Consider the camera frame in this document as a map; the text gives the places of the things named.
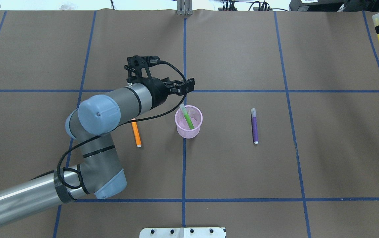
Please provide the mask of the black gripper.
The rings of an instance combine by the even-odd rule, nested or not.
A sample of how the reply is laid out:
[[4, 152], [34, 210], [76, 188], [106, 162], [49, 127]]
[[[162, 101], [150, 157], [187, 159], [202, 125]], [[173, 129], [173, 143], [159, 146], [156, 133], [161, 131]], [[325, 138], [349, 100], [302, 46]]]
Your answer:
[[184, 96], [190, 92], [190, 89], [194, 89], [194, 86], [194, 77], [186, 80], [173, 81], [171, 81], [169, 77], [163, 79], [156, 77], [145, 78], [145, 87], [149, 90], [152, 97], [151, 107], [158, 107], [163, 104], [169, 95], [176, 94], [178, 96]]

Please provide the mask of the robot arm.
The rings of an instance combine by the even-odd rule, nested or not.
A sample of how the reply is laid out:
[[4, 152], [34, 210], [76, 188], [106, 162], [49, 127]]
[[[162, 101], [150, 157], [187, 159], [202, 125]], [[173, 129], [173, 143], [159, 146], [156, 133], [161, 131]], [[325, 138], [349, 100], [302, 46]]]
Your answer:
[[106, 199], [122, 192], [127, 181], [111, 137], [118, 126], [163, 104], [168, 95], [185, 96], [195, 80], [159, 80], [132, 76], [129, 86], [82, 101], [65, 122], [84, 162], [62, 167], [18, 186], [0, 191], [0, 227], [47, 209], [74, 202], [87, 194]]

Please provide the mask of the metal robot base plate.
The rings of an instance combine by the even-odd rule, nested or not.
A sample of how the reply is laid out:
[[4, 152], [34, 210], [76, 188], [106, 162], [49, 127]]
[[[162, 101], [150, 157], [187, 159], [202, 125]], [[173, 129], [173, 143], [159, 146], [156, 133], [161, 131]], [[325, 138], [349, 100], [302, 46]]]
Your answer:
[[222, 227], [167, 227], [144, 228], [140, 238], [226, 238], [227, 232]]

